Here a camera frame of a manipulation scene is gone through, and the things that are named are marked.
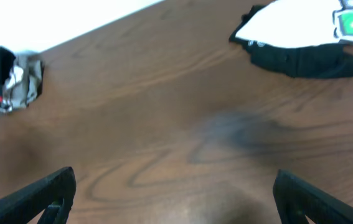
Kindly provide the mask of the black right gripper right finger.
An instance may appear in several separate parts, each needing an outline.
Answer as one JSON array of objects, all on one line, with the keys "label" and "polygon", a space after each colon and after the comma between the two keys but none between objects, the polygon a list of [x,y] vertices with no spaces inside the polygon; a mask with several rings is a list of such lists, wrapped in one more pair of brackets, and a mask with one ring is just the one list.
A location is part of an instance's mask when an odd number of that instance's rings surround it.
[{"label": "black right gripper right finger", "polygon": [[286,170],[278,171],[273,196],[282,224],[353,224],[353,207]]}]

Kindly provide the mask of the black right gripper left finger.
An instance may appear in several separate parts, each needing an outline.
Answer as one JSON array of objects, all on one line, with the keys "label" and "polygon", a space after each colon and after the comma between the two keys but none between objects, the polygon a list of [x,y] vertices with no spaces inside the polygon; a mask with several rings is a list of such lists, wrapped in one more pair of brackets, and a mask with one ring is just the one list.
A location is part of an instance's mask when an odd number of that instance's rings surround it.
[{"label": "black right gripper left finger", "polygon": [[72,209],[76,180],[71,167],[63,167],[23,189],[0,199],[0,223],[65,224]]}]

